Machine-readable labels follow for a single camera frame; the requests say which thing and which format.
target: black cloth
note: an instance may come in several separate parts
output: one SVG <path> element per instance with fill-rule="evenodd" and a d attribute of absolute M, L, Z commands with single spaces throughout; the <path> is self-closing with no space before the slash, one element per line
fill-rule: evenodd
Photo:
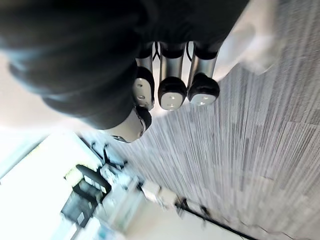
<path fill-rule="evenodd" d="M 2 0 L 0 49 L 15 78 L 48 106 L 109 129 L 133 108 L 142 44 L 220 45 L 248 1 Z"/>

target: white object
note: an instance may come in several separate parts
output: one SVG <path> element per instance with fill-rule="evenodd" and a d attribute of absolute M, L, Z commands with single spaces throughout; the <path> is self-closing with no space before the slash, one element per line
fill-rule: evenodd
<path fill-rule="evenodd" d="M 154 202 L 158 202 L 158 193 L 160 192 L 160 186 L 152 181 L 146 180 L 142 186 L 142 191 L 144 193 L 144 196 Z"/>
<path fill-rule="evenodd" d="M 157 196 L 158 203 L 166 209 L 174 209 L 177 199 L 177 194 L 167 188 L 161 188 Z"/>

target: white wall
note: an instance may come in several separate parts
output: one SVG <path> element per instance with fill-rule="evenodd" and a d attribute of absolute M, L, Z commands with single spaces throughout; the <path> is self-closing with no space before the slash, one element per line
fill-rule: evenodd
<path fill-rule="evenodd" d="M 148 202 L 129 227 L 128 240 L 242 240 L 232 232 L 189 213 L 180 218 L 174 210 L 162 210 Z"/>

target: robotic hand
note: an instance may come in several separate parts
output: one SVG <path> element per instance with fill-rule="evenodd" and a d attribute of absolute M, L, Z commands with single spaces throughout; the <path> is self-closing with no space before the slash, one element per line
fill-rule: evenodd
<path fill-rule="evenodd" d="M 248 1 L 124 0 L 110 6 L 94 0 L 76 7 L 72 0 L 4 1 L 0 49 L 15 79 L 47 106 L 131 143 L 152 122 L 153 42 L 160 41 L 160 106 L 177 110 L 186 97 L 209 105 L 220 92 L 211 79 L 220 48 L 215 43 L 227 37 Z M 194 54 L 186 87 L 182 64 L 189 41 Z"/>
<path fill-rule="evenodd" d="M 133 142 L 151 125 L 152 118 L 149 111 L 155 104 L 152 46 L 152 42 L 144 44 L 136 59 L 138 71 L 132 87 L 136 103 L 134 108 L 125 121 L 112 129 L 105 130 L 116 140 Z M 218 83 L 212 79 L 218 54 L 217 44 L 194 42 L 187 88 L 182 81 L 185 46 L 185 43 L 160 43 L 158 101 L 164 110 L 179 109 L 186 96 L 191 104 L 206 106 L 212 104 L 220 93 Z"/>

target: gray carpet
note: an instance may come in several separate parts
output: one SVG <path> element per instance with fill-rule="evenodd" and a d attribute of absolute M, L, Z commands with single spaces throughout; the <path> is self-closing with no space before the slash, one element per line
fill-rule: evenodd
<path fill-rule="evenodd" d="M 266 74 L 237 66 L 219 83 L 214 105 L 184 105 L 154 119 L 141 140 L 111 144 L 134 173 L 206 205 L 239 231 L 317 240 L 320 1 L 281 1 L 277 15 L 287 43 Z M 105 141 L 100 133 L 86 137 Z"/>

